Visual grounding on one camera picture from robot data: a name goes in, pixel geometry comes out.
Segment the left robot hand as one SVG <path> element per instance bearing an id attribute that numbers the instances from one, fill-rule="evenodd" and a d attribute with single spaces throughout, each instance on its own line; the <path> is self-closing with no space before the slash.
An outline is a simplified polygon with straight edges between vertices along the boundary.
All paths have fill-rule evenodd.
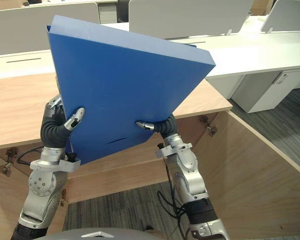
<path id="1" fill-rule="evenodd" d="M 76 126 L 81 123 L 85 108 L 79 107 L 66 119 L 60 94 L 51 98 L 44 107 L 40 139 L 47 148 L 63 149 Z"/>

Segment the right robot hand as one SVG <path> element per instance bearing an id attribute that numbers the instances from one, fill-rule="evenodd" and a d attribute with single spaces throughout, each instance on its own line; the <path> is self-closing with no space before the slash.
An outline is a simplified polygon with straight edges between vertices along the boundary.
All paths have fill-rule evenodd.
<path id="1" fill-rule="evenodd" d="M 144 122 L 138 120 L 135 124 L 144 130 L 160 133 L 163 139 L 178 133 L 178 123 L 173 114 L 163 121 Z"/>

